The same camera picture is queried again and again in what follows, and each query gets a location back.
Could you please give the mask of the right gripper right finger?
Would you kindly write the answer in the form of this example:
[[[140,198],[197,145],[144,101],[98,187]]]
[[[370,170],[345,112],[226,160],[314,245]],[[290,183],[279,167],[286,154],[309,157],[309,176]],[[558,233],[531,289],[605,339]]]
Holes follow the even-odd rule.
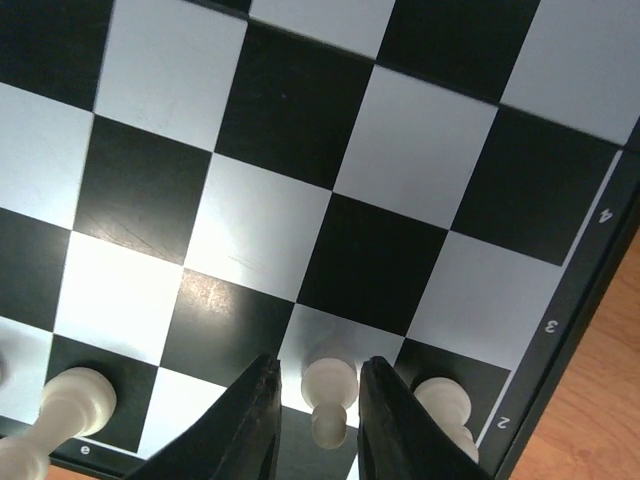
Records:
[[[361,479],[489,479],[437,426],[382,356],[360,371]]]

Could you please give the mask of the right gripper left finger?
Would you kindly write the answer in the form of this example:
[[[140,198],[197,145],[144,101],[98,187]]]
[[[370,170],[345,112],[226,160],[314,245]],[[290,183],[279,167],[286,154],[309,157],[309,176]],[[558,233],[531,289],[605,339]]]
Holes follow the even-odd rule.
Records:
[[[191,427],[126,477],[274,479],[280,436],[280,362],[262,354]]]

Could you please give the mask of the white pawn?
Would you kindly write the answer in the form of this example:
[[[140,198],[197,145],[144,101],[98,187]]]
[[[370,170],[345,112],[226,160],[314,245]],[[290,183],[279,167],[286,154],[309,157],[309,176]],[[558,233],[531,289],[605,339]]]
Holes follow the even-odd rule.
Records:
[[[476,464],[479,451],[466,423],[472,412],[471,399],[456,381],[434,377],[423,381],[414,395],[439,428]]]
[[[321,358],[309,365],[301,394],[312,409],[311,432],[321,448],[339,448],[347,437],[347,410],[358,398],[356,370],[338,358]]]

